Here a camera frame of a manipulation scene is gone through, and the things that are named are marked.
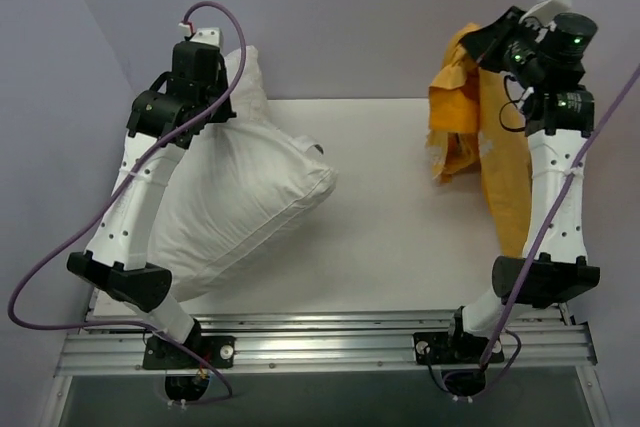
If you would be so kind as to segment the orange Mickey Mouse pillowcase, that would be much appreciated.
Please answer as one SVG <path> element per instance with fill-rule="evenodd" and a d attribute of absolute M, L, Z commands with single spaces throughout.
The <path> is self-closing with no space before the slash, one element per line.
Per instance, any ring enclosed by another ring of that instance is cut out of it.
<path fill-rule="evenodd" d="M 503 76 L 477 67 L 461 45 L 464 35 L 479 28 L 467 24 L 446 47 L 428 88 L 426 148 L 438 183 L 479 169 L 501 253 L 519 257 L 530 224 L 530 154 L 524 135 L 507 130 L 522 119 L 508 102 Z"/>

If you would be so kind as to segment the white pillow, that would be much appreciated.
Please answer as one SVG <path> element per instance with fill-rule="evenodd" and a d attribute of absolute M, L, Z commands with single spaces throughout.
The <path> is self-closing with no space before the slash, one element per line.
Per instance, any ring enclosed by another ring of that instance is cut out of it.
<path fill-rule="evenodd" d="M 164 192 L 148 243 L 149 262 L 172 273 L 180 302 L 212 293 L 266 259 L 336 188 L 338 172 L 312 155 L 320 144 L 276 127 L 259 51 L 225 58 L 237 118 L 197 135 Z"/>

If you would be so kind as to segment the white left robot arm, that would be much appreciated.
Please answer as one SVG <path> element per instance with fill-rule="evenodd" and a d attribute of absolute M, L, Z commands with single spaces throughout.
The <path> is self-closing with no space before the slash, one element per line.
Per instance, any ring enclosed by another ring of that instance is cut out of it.
<path fill-rule="evenodd" d="M 132 104 L 116 200 L 86 248 L 67 260 L 71 273 L 169 336 L 165 352 L 179 366 L 200 358 L 202 342 L 195 320 L 169 292 L 171 272 L 148 261 L 148 241 L 169 179 L 192 138 L 207 124 L 233 117 L 223 95 L 227 87 L 218 41 L 190 39 L 174 46 L 170 71 Z"/>

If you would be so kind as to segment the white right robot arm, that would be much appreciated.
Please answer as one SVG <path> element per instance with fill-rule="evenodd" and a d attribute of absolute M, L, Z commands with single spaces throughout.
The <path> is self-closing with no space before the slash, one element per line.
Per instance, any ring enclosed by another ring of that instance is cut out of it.
<path fill-rule="evenodd" d="M 589 264 L 582 234 L 582 149 L 592 138 L 595 117 L 594 96 L 581 83 L 582 58 L 597 30 L 581 14 L 544 17 L 511 7 L 462 39 L 479 67 L 507 73 L 523 89 L 518 106 L 532 165 L 532 200 L 521 256 L 496 258 L 489 290 L 456 311 L 443 337 L 455 359 L 488 346 L 513 318 L 564 303 L 599 283 L 600 270 Z"/>

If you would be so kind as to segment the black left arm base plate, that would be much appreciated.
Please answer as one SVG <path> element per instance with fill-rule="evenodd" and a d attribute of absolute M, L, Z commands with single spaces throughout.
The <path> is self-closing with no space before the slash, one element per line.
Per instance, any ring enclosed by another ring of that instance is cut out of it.
<path fill-rule="evenodd" d="M 204 336 L 189 350 L 216 369 L 231 368 L 234 363 L 236 338 L 233 336 Z M 144 370 L 195 369 L 202 363 L 175 345 L 152 336 L 146 341 L 142 368 Z"/>

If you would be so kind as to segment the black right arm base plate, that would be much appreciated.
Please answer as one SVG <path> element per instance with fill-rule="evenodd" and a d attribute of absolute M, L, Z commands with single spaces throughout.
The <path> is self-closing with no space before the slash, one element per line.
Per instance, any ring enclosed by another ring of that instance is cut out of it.
<path fill-rule="evenodd" d="M 463 333 L 454 339 L 447 331 L 423 331 L 412 335 L 415 359 L 420 365 L 478 364 L 489 340 Z"/>

